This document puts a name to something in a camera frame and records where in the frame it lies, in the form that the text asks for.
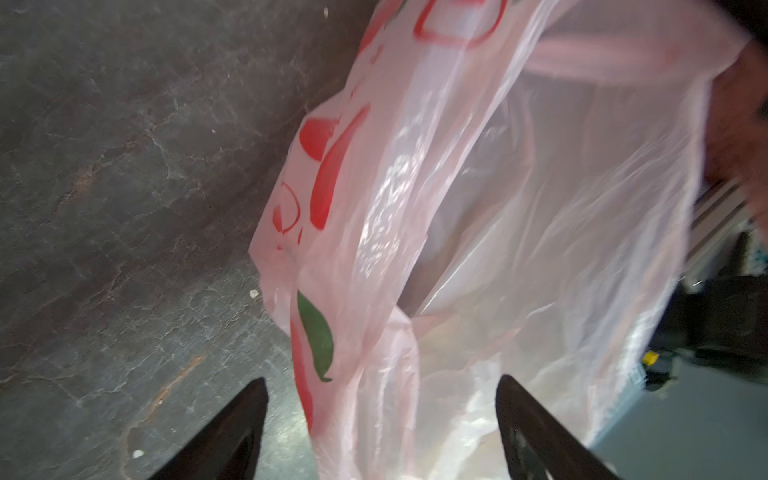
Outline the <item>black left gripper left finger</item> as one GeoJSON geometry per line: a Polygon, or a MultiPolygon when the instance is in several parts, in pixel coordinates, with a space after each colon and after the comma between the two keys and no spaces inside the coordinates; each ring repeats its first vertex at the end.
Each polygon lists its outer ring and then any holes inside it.
{"type": "Polygon", "coordinates": [[[249,382],[151,480],[252,480],[268,402],[265,380],[249,382]]]}

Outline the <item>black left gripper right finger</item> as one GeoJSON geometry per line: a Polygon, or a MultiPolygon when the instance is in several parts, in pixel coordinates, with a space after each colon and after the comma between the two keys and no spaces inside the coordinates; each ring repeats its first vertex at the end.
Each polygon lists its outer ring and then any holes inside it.
{"type": "Polygon", "coordinates": [[[512,479],[618,479],[508,374],[498,383],[495,409],[512,479]]]}

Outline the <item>pink plastic bag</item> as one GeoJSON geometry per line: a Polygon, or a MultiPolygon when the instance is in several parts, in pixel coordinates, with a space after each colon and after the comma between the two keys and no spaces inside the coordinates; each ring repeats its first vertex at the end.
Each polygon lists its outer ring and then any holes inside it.
{"type": "Polygon", "coordinates": [[[591,441],[687,255],[707,1],[382,1],[252,238],[322,479],[499,479],[515,377],[591,441]]]}

